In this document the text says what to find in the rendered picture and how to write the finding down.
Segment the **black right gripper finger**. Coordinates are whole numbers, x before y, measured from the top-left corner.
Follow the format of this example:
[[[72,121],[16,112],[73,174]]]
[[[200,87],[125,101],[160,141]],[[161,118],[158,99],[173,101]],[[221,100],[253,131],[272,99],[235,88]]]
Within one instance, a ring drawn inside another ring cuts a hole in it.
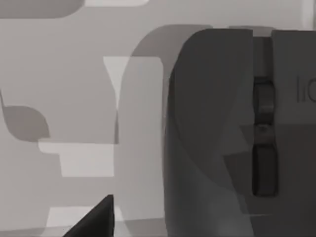
[[[62,237],[114,237],[114,195],[105,196]]]

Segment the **dark grey computer mouse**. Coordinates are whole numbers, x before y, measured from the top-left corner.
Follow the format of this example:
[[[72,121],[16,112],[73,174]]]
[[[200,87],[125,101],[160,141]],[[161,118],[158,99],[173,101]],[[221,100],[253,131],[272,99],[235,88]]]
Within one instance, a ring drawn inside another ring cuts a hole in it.
[[[203,29],[169,78],[167,237],[316,237],[316,31]]]

